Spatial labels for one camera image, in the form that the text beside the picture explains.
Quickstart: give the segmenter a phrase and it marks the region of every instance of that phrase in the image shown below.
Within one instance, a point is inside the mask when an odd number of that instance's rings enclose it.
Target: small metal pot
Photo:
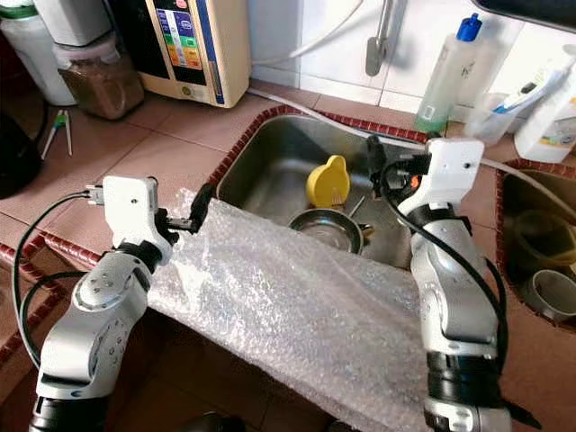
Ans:
[[[374,232],[371,225],[359,225],[344,213],[331,209],[304,211],[289,226],[333,248],[353,254],[362,252],[364,238]]]

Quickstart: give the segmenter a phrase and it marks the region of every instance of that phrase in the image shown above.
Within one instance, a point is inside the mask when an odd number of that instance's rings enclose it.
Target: jar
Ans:
[[[58,71],[82,110],[116,120],[144,99],[138,72],[116,47],[113,32],[85,47],[54,44],[53,50]]]

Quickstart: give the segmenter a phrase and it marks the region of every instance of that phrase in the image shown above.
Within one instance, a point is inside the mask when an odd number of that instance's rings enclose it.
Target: silver robot arm segment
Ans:
[[[191,217],[173,220],[158,208],[155,179],[107,176],[96,189],[114,249],[74,288],[70,306],[48,334],[30,431],[102,431],[131,330],[148,306],[156,266],[164,265],[178,235],[203,223],[213,188],[196,195]]]
[[[418,188],[400,197],[398,210],[484,276],[486,265],[470,229],[454,212],[473,187],[483,144],[475,139],[432,139],[427,150],[425,168],[419,163]],[[404,175],[410,174],[406,163],[400,166]],[[381,182],[387,180],[383,175]],[[474,278],[450,254],[417,232],[412,234],[410,269],[419,288],[428,364],[426,422],[436,432],[510,432],[511,418],[498,384],[497,314]]]

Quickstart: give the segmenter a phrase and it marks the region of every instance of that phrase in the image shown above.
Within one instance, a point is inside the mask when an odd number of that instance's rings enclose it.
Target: second sink basin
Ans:
[[[389,158],[400,151],[386,149]],[[408,268],[410,233],[396,221],[386,203],[371,198],[365,141],[321,121],[283,115],[264,123],[220,181],[217,197],[288,226],[310,206],[306,197],[308,175],[318,165],[325,164],[331,155],[342,155],[346,159],[351,177],[345,212],[350,212],[360,198],[366,196],[353,218],[358,223],[374,226],[362,256]]]

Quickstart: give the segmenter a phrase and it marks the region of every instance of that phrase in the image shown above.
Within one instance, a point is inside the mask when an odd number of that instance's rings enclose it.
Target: white tube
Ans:
[[[317,120],[320,120],[321,122],[325,122],[326,124],[329,124],[330,126],[333,126],[337,129],[340,129],[341,131],[351,133],[352,135],[356,135],[357,137],[367,139],[368,137],[370,137],[372,135],[369,132],[364,132],[363,130],[358,130],[358,129],[352,128],[350,126],[346,126],[345,124],[339,123],[337,121],[333,121],[333,120],[329,119],[328,117],[326,117],[326,116],[324,116],[318,112],[315,112],[314,110],[312,110],[312,109],[310,109],[304,105],[300,105],[299,103],[292,102],[288,99],[284,99],[283,97],[276,96],[274,94],[269,94],[268,92],[262,92],[260,90],[256,90],[255,88],[251,88],[251,87],[247,90],[247,92],[250,93],[251,95],[264,97],[265,99],[270,99],[271,101],[278,102],[279,104],[289,105],[292,108],[295,108],[295,109],[297,109],[297,110],[299,110],[305,114],[308,114],[310,117],[313,117]],[[378,139],[380,140],[380,142],[382,144],[389,144],[391,146],[403,147],[405,149],[423,150],[425,148],[424,144],[417,144],[414,142],[406,142],[406,141],[402,141],[400,139],[392,139],[392,138],[386,138],[386,137],[380,137],[380,136],[378,137]],[[529,185],[533,186],[535,189],[540,191],[542,194],[544,194],[548,198],[550,198],[554,203],[558,204],[563,210],[565,210],[568,214],[570,214],[574,219],[576,219],[576,211],[575,210],[573,210],[566,202],[564,202],[562,199],[560,199],[550,189],[546,188],[543,184],[538,183],[531,176],[526,175],[523,172],[521,172],[521,171],[519,171],[519,170],[517,170],[511,166],[508,166],[508,165],[503,164],[501,162],[496,162],[495,160],[483,158],[481,160],[481,163],[483,165],[485,165],[486,167],[499,169],[500,171],[508,173],[514,177],[519,178],[520,180],[527,182]]]
[[[483,158],[481,162],[486,167],[492,167],[494,169],[499,169],[500,171],[504,171],[505,173],[508,173],[514,177],[519,178],[520,180],[524,180],[526,183],[528,183],[529,185],[531,185],[532,187],[534,187],[535,189],[540,191],[542,194],[544,194],[548,198],[550,198],[554,203],[559,205],[565,212],[570,214],[570,216],[576,220],[576,211],[574,211],[574,209],[572,207],[570,207],[566,202],[562,201],[562,199],[560,197],[558,197],[558,195],[553,193],[550,189],[545,187],[543,184],[538,183],[530,175],[526,175],[522,171],[519,171],[519,170],[513,168],[512,166],[508,166],[508,165],[503,164],[501,162],[496,162],[495,160]]]
[[[308,108],[304,105],[300,105],[299,103],[289,101],[288,99],[284,99],[283,97],[276,96],[275,94],[269,94],[267,92],[262,92],[260,90],[256,90],[255,88],[252,88],[252,87],[250,87],[247,90],[247,92],[250,93],[251,95],[264,97],[265,99],[270,99],[271,101],[278,102],[279,104],[290,105],[292,108],[296,108],[297,110],[302,111],[305,114],[308,114],[310,117],[313,117],[317,120],[320,120],[321,122],[325,122],[326,124],[329,124],[330,126],[333,126],[337,129],[340,129],[341,131],[351,133],[352,135],[356,135],[357,137],[360,137],[360,138],[364,138],[365,140],[368,139],[368,137],[370,137],[371,135],[373,135],[372,133],[364,132],[363,130],[358,130],[356,128],[352,128],[350,126],[346,126],[345,124],[331,120],[328,117],[326,117],[325,115],[322,115],[319,112],[315,112],[314,110],[311,110],[310,108]],[[401,141],[401,139],[391,139],[391,138],[386,138],[386,137],[378,137],[378,138],[380,139],[380,142],[382,144],[390,144],[393,146],[404,147],[405,149],[412,149],[412,150],[422,150],[424,148],[423,144]]]
[[[352,9],[350,9],[350,11],[348,11],[346,16],[344,16],[342,18],[342,20],[340,20],[336,26],[332,27],[327,33],[316,38],[315,40],[308,42],[305,45],[301,45],[299,48],[295,49],[294,51],[287,53],[284,56],[276,57],[276,58],[263,58],[261,60],[252,60],[252,64],[254,66],[273,65],[274,63],[280,63],[281,61],[285,61],[288,59],[294,59],[294,58],[299,57],[302,54],[312,50],[319,43],[323,42],[325,39],[330,37],[334,32],[336,32],[340,27],[342,27],[345,24],[345,22],[348,21],[352,15],[354,15],[354,13],[358,10],[358,8],[362,5],[363,2],[364,2],[364,0],[358,0],[355,3],[354,7],[352,7]]]

